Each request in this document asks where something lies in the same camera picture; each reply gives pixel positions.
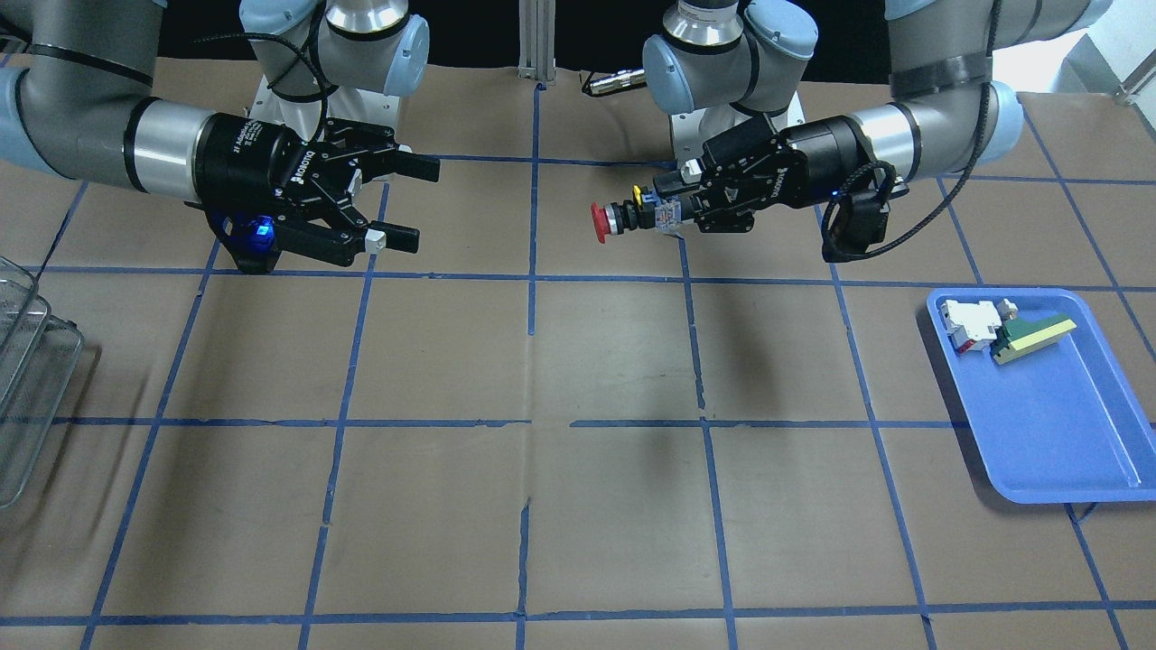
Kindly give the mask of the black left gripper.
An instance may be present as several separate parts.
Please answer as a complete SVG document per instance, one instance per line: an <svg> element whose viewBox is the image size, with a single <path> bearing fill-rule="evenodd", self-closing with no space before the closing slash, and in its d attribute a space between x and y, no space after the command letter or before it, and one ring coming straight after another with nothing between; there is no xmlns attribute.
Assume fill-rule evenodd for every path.
<svg viewBox="0 0 1156 650"><path fill-rule="evenodd" d="M676 198L682 220L692 219L702 232L742 234L753 230L756 210L768 206L805 209L831 199L868 155L849 116L779 132L766 116L753 116L710 136L694 162L697 180L688 180L682 169L658 173L655 194Z"/></svg>

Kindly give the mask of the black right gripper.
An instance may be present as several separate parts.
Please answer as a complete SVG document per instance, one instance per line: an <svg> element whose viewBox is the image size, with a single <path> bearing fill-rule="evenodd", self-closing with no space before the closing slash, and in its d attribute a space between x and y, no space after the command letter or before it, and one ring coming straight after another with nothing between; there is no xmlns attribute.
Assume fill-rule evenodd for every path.
<svg viewBox="0 0 1156 650"><path fill-rule="evenodd" d="M310 143L284 125L208 116L194 152L194 189L213 234L228 237L239 226L245 237L265 215L280 250L317 263L350 267L358 254L417 254L416 227L351 222L351 195L391 173L437 182L439 160L408 152L384 125L327 116L314 135Z"/></svg>

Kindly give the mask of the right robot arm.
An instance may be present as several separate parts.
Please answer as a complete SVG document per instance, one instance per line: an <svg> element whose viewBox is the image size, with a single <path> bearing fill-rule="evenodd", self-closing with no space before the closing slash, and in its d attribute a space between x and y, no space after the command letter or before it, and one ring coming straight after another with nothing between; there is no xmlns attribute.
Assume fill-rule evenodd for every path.
<svg viewBox="0 0 1156 650"><path fill-rule="evenodd" d="M3 71L3 160L34 172L169 195L203 210L236 267L268 274L280 254L348 267L385 248L415 254L420 232L363 217L364 182L439 178L362 120L364 91L417 90L430 30L405 1L244 1L282 124L151 93L165 1L5 1L3 35L34 62Z"/></svg>

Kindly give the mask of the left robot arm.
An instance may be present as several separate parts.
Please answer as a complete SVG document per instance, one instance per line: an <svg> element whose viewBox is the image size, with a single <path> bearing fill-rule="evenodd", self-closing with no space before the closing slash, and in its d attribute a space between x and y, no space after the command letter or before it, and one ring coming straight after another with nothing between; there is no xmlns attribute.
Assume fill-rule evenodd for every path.
<svg viewBox="0 0 1156 650"><path fill-rule="evenodd" d="M825 204L823 254L885 251L909 180L957 173L1017 145L999 50L1094 24L1106 1L680 1L640 61L669 116L702 112L699 152L593 212L600 235L747 232L757 210Z"/></svg>

